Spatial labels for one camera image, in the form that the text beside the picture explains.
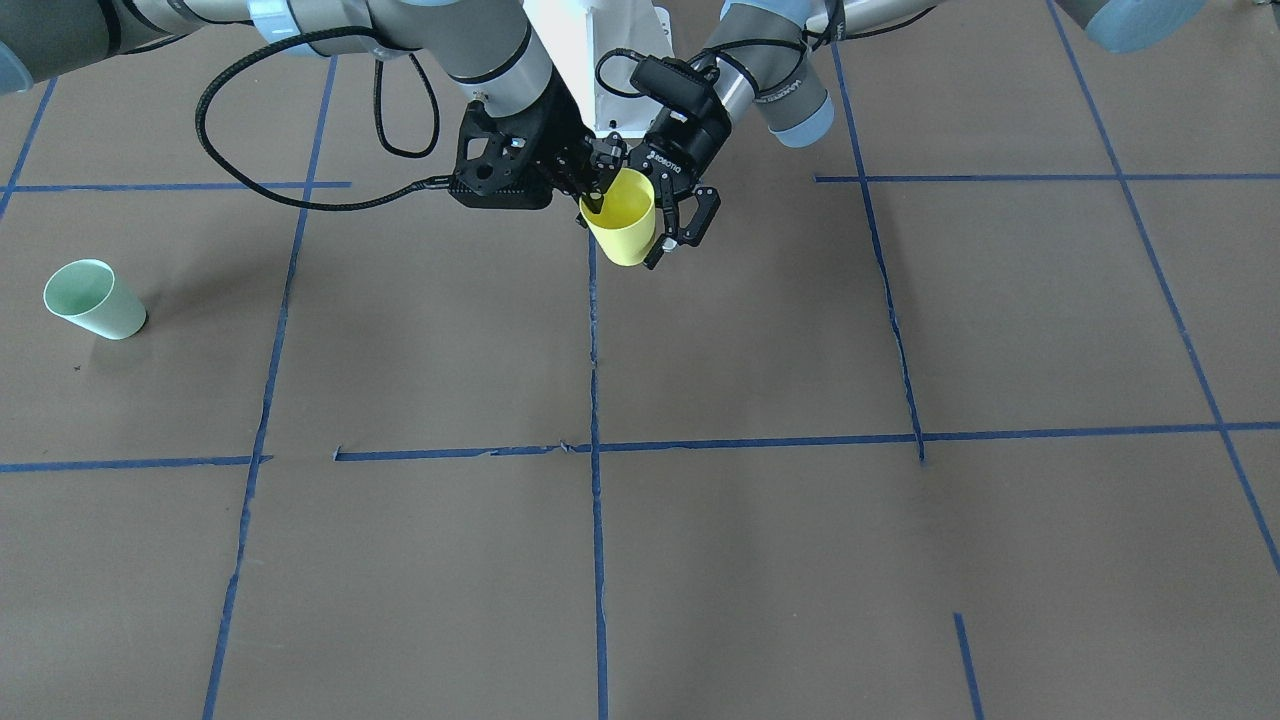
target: cup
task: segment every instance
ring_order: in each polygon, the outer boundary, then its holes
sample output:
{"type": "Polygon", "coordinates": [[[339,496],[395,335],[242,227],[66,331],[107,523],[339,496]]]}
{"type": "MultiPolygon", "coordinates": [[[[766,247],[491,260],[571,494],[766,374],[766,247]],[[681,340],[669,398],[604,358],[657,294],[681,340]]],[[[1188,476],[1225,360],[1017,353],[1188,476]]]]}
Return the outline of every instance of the cup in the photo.
{"type": "Polygon", "coordinates": [[[124,340],[147,322],[142,302],[101,260],[63,265],[45,283],[45,307],[108,340],[124,340]]]}
{"type": "Polygon", "coordinates": [[[618,172],[599,214],[579,201],[582,219],[600,243],[600,250],[618,265],[639,265],[649,254],[657,238],[657,209],[653,204],[653,183],[631,168],[618,172]]]}

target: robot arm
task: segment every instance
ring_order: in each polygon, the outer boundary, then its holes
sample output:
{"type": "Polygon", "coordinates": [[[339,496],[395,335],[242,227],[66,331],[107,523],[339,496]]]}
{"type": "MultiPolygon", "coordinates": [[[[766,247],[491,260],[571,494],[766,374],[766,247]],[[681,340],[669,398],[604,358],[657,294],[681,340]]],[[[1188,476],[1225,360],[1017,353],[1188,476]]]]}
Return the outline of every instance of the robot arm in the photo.
{"type": "MultiPolygon", "coordinates": [[[[727,0],[707,46],[687,61],[627,55],[637,63],[632,87],[662,105],[632,150],[618,135],[602,140],[582,123],[520,0],[0,0],[0,95],[210,24],[256,27],[278,41],[264,58],[369,53],[389,60],[426,50],[470,102],[453,173],[412,190],[448,190],[483,209],[545,208],[558,190],[598,213],[614,177],[630,167],[652,183],[662,217],[660,242],[645,258],[652,268],[664,250],[701,241],[719,208],[719,195],[701,178],[751,106],[783,145],[815,142],[835,110],[810,63],[813,50],[940,1],[727,0]],[[698,208],[682,224],[680,204],[689,199],[698,208]]],[[[1206,3],[1055,1],[1112,51],[1158,41],[1206,3]]],[[[627,51],[604,59],[612,54],[627,51]]]]}

